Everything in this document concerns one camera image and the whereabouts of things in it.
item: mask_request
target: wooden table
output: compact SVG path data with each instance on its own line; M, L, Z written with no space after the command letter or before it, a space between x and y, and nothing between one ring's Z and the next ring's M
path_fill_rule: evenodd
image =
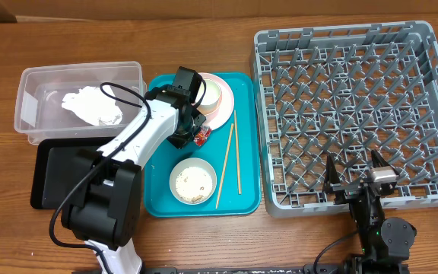
M0 273L69 273L93 269L89 250L55 246L48 236L50 211L30 207L37 147L13 129L21 73L29 67L80 62L140 62L144 79L174 73L179 65L201 72L250 75L258 30L387 21L429 21L438 39L438 14L250 18L184 21L107 21L0 24ZM148 266L302 266L354 230L347 214L277 219L263 203L248 216L156 219L141 210L136 250ZM409 261L413 273L438 273L438 209L391 211L418 229ZM75 241L59 226L58 236ZM358 239L329 251L324 263L359 252Z

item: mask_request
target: wire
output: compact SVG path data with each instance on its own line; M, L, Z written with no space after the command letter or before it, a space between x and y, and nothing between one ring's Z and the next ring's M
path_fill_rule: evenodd
M204 92L202 93L202 96L201 96L201 98L198 100L198 102L195 103L194 108L198 108L198 106L200 106L201 103L202 103L202 99L204 99L205 91L207 90L207 85L206 85L204 79L202 79L202 84L204 84Z
M320 257L322 257L322 255L324 255L325 252L327 252L329 249L333 248L334 246L336 246L337 244L342 243L343 241L346 241L347 239L349 239L350 237L353 237L354 235L357 234L357 231L353 231L350 234L347 234L346 236L336 240L334 243L329 244L326 248L324 248L324 250L322 250L319 255L317 255L317 258L315 261L313 261L313 272L314 274L319 274L317 272L317 264L319 264L319 260Z
M70 200L70 198L77 191L77 189L79 189L79 187L81 187L84 183L88 182L89 180L92 180L94 178L94 176L96 176L97 173L100 171L100 169L102 167L104 167L104 165L106 165L109 161L111 161L111 159L114 157L114 155L118 154L118 152L120 152L122 149L124 149L124 147L131 140L133 140L134 137L136 137L138 135L138 133L147 125L148 121L151 118L150 104L148 104L148 102L140 94L138 94L137 92L135 92L127 87L123 87L122 85L114 84L114 83L110 83L110 82L104 82L100 85L100 90L104 94L106 94L107 96L109 96L109 95L103 89L103 86L105 86L105 85L110 85L110 86L113 86L115 88L120 88L120 89L127 91L131 94L134 94L136 97L138 97L143 102L143 104L146 106L146 109L147 109L146 117L144 119L144 122L136 129L136 131L134 131L125 141L123 141L121 144L119 144L119 146L114 151L109 153L109 155L107 155L99 164L95 165L91 170L89 170L89 172L84 176L84 178L82 178L81 181L79 181L74 186L74 188L68 193L68 195L63 200L62 204L59 205L59 207L53 213L52 218L50 219L49 235L50 235L50 238L52 239L53 243L60 246L60 247L87 248L87 249L93 250L94 252L96 252L96 256L100 257L100 260L104 266L104 270L107 272L107 274L113 274L111 272L108 264L107 264L106 257L104 256L103 251L101 249L99 249L99 247L95 247L95 246L90 245L90 244L68 244L68 243L64 243L64 242L59 241L59 239L57 239L57 237L55 236L55 223L56 223L57 218L59 217L59 213L61 212L61 210L63 209L65 204L67 204L67 202ZM128 101L123 102L123 103L130 104L132 106L139 106L137 104L134 104L134 103L131 103Z

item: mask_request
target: white tissue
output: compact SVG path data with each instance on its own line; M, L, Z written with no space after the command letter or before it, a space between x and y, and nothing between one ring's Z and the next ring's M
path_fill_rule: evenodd
M114 96L110 86L104 86L103 89ZM79 88L78 94L66 94L62 99L62 108L70 110L92 126L118 125L122 120L122 112L115 102L99 88L87 86Z

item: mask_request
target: dish rack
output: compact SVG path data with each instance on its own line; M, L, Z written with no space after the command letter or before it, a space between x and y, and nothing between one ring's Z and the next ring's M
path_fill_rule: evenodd
M265 204L274 217L348 210L322 191L377 149L400 173L385 208L438 206L438 44L423 21L264 30L253 77Z

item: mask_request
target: transparent container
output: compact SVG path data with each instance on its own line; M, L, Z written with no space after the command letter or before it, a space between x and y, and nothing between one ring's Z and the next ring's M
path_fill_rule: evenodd
M14 110L14 129L28 135L30 144L44 139L109 137L118 135L138 114L140 108L116 101L122 111L119 125L92 126L72 111L62 108L62 98L79 88L99 87L110 81L143 95L146 84L137 62L100 62L27 68L23 72ZM134 95L113 88L124 100L141 104Z

